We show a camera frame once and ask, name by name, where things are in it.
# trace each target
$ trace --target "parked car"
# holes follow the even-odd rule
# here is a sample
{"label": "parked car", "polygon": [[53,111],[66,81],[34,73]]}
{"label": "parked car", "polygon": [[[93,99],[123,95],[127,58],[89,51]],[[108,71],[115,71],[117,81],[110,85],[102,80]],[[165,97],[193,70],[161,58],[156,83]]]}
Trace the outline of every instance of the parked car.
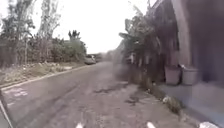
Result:
{"label": "parked car", "polygon": [[85,64],[87,65],[96,64],[96,59],[94,58],[94,56],[87,55],[85,58]]}

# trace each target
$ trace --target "wall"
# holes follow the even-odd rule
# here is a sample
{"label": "wall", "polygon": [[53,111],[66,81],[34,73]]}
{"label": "wall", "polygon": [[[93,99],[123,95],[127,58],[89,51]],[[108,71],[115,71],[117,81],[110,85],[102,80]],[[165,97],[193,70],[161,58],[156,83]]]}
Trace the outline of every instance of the wall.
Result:
{"label": "wall", "polygon": [[186,0],[171,0],[178,26],[178,39],[180,47],[179,63],[185,66],[192,64],[191,38],[189,35],[188,10]]}
{"label": "wall", "polygon": [[224,1],[188,0],[185,4],[193,64],[203,80],[224,83]]}

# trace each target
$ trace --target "sky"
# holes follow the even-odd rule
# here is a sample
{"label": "sky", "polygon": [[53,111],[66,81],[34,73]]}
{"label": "sky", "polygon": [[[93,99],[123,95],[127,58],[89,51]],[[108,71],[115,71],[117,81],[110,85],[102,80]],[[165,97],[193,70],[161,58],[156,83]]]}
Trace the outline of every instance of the sky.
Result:
{"label": "sky", "polygon": [[[130,1],[146,12],[148,0]],[[36,28],[40,24],[41,2],[37,0],[34,6]],[[118,33],[125,32],[124,20],[135,14],[128,0],[59,0],[58,13],[61,14],[60,26],[55,29],[54,36],[68,39],[69,30],[78,30],[88,53],[115,49],[121,41]],[[0,0],[0,17],[6,15],[7,0]]]}

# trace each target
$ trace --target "bucket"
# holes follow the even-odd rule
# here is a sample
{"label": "bucket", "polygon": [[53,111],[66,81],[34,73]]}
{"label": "bucket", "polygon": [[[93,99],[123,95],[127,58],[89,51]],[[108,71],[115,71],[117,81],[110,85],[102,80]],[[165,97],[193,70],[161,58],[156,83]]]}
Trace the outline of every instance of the bucket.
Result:
{"label": "bucket", "polygon": [[180,81],[181,69],[179,67],[165,67],[166,83],[177,85]]}
{"label": "bucket", "polygon": [[198,82],[198,70],[196,68],[182,68],[182,83],[184,85],[194,85]]}

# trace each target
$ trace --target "road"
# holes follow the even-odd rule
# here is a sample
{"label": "road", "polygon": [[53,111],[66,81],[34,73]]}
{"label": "road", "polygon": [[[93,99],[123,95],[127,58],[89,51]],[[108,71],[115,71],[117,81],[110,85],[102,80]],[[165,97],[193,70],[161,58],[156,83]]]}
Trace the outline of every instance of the road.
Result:
{"label": "road", "polygon": [[18,128],[193,128],[136,85],[121,81],[109,62],[4,89]]}

